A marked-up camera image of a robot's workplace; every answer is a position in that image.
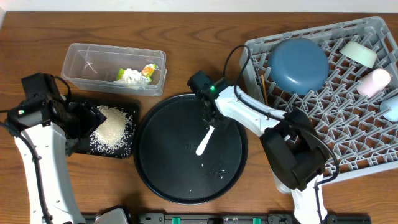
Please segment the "black rectangular tray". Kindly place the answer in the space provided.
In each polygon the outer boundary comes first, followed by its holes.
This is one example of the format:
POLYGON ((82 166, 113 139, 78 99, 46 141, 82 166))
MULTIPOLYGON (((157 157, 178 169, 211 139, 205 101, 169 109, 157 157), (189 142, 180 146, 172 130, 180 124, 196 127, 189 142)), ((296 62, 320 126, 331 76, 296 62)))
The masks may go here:
POLYGON ((114 149, 104 144, 100 144, 95 139, 95 135, 92 134, 90 137, 84 138, 80 141, 80 144, 75 150, 75 153, 113 157, 119 159, 124 159, 131 156, 134 136, 139 120, 139 107, 137 104, 123 101, 106 100, 101 98, 90 98, 78 95, 72 97, 72 102, 89 102, 95 106, 107 106, 108 108, 117 108, 125 115, 127 119, 127 124, 125 127, 126 136, 122 137, 121 142, 114 149))

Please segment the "round black serving tray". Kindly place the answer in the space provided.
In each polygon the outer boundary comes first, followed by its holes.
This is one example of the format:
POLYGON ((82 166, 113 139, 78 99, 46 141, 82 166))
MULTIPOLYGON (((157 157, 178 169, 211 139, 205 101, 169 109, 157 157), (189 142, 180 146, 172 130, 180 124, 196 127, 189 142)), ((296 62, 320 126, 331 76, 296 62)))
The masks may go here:
POLYGON ((177 95, 155 105, 137 131, 137 172, 153 193, 168 201, 207 203, 225 194, 243 173, 248 139, 236 121, 215 129, 204 153, 196 154, 209 130, 202 111, 195 95, 177 95))

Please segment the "green bowl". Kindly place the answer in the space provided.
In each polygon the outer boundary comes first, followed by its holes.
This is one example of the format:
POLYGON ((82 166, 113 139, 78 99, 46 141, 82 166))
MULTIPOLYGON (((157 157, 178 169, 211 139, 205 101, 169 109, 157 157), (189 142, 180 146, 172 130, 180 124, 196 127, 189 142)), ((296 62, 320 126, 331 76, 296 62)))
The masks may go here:
POLYGON ((349 41, 340 53, 368 68, 373 68, 377 59, 375 51, 354 41, 349 41))

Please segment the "black aluminium rail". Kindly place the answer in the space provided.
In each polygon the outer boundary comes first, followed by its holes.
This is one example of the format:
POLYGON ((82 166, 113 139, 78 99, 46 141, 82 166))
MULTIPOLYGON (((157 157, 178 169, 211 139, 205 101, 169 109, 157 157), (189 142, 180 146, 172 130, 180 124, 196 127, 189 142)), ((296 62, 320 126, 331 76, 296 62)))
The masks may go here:
POLYGON ((131 215, 118 208, 101 215, 84 215, 87 223, 134 224, 299 224, 290 214, 268 215, 164 215, 145 213, 131 215))

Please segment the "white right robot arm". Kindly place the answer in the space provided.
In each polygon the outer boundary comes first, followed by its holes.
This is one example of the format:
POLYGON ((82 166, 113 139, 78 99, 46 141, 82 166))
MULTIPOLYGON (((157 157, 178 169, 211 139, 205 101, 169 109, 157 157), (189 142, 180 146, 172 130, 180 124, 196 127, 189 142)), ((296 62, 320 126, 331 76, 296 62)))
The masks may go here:
POLYGON ((293 198, 296 220, 323 223, 327 210, 322 179, 331 154, 308 116, 300 109, 287 113, 271 108, 225 78, 213 82, 203 71, 192 75, 187 85, 203 103, 204 119, 212 128, 236 121, 259 137, 275 186, 293 198))

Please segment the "grey plastic dishwasher rack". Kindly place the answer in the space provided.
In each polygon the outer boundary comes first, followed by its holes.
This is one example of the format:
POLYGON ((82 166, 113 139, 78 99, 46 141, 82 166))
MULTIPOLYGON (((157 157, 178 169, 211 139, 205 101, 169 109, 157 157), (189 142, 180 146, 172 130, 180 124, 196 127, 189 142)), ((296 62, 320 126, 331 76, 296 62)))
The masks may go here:
POLYGON ((299 108, 311 119, 318 135, 333 148, 336 166, 326 163, 326 173, 344 181, 397 167, 397 123, 383 117, 380 105, 397 96, 397 44, 384 20, 365 17, 353 21, 286 32, 246 42, 240 64, 249 96, 264 102, 261 75, 264 74, 268 105, 279 110, 299 108), (271 52, 288 39, 308 39, 328 57, 329 75, 317 91, 306 95, 281 90, 271 79, 267 65, 271 52), (349 42, 357 42, 377 53, 374 64, 391 75, 390 83, 371 98, 357 92, 360 79, 370 69, 342 55, 349 42))

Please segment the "clear plastic waste bin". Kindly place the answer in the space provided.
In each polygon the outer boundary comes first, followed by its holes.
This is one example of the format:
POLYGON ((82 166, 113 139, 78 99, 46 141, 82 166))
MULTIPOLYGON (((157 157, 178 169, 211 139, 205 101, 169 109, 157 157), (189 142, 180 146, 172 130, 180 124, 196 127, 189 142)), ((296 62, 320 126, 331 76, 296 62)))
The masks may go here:
POLYGON ((161 96, 167 74, 165 63, 166 54, 161 50, 74 43, 68 48, 61 75, 81 90, 161 96), (116 81, 120 69, 140 72, 149 64, 157 66, 149 84, 116 81))

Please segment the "pink cup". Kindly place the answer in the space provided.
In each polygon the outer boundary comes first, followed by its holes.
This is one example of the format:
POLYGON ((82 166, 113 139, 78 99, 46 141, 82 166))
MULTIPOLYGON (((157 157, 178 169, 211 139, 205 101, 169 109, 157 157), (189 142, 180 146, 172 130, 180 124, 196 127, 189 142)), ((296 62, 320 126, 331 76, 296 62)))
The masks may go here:
POLYGON ((383 90, 391 81, 391 75, 387 70, 378 68, 360 79, 357 92, 368 98, 373 97, 383 90))

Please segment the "wooden chopstick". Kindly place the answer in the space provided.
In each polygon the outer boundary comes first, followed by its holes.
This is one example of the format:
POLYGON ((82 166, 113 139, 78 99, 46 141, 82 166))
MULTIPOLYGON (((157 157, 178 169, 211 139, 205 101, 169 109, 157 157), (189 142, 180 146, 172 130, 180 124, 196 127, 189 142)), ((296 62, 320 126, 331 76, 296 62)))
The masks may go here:
POLYGON ((265 102, 266 105, 268 105, 267 90, 266 90, 266 82, 265 82, 264 74, 261 75, 261 81, 262 81, 262 89, 263 89, 263 95, 264 95, 264 102, 265 102))

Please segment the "white paper napkin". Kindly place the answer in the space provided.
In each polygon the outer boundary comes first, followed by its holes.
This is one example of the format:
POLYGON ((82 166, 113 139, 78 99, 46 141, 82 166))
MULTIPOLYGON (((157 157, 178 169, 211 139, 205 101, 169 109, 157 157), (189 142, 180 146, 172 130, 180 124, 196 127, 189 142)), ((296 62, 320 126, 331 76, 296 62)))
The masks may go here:
POLYGON ((121 68, 116 75, 115 82, 132 85, 148 85, 152 82, 152 79, 151 77, 147 77, 142 72, 138 72, 137 70, 132 70, 130 68, 124 70, 121 68))

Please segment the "light blue cup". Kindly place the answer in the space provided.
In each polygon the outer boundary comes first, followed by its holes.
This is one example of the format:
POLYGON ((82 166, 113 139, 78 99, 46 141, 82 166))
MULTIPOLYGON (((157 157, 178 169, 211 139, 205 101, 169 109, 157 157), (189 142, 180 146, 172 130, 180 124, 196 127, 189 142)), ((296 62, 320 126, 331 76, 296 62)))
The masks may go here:
POLYGON ((392 122, 397 122, 398 120, 398 111, 397 111, 397 104, 398 104, 398 96, 393 96, 387 100, 384 100, 380 105, 381 112, 387 111, 387 113, 383 114, 387 120, 392 122))

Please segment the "blue plate with rice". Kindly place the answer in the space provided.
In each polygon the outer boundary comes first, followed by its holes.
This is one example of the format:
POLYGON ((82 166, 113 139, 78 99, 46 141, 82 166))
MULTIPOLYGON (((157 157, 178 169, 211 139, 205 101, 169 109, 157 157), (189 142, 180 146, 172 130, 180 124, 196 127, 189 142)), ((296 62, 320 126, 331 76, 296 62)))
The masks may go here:
POLYGON ((328 57, 308 39, 288 39, 271 52, 268 66, 271 79, 283 91, 306 95, 319 90, 328 78, 328 57))

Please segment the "white plastic spoon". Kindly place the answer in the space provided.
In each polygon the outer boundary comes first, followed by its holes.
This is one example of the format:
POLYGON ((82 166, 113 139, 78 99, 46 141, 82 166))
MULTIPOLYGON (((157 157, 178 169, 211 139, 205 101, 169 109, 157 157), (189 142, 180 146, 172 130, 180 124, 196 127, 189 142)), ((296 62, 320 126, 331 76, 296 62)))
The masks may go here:
POLYGON ((211 135, 213 134, 214 130, 215 130, 215 128, 213 126, 209 125, 208 132, 206 133, 205 137, 202 139, 201 143, 198 145, 198 147, 195 151, 196 155, 201 156, 204 153, 206 146, 208 144, 208 141, 210 140, 211 135))

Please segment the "pile of white rice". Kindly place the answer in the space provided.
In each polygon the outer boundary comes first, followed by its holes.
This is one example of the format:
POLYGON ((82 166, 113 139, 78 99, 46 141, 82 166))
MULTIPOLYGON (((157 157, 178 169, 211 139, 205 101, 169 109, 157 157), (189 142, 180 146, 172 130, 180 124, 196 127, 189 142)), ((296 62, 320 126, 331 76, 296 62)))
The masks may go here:
POLYGON ((101 105, 97 108, 106 120, 90 135, 91 153, 120 158, 129 156, 135 132, 133 116, 116 107, 101 105))

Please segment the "yellow green snack wrapper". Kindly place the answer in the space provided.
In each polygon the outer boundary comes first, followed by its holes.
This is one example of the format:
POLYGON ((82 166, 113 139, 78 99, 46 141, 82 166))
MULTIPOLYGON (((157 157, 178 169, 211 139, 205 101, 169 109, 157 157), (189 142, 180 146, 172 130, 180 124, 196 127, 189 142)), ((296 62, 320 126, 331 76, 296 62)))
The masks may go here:
POLYGON ((154 72, 158 69, 156 64, 147 64, 140 72, 142 72, 145 76, 151 77, 154 72))

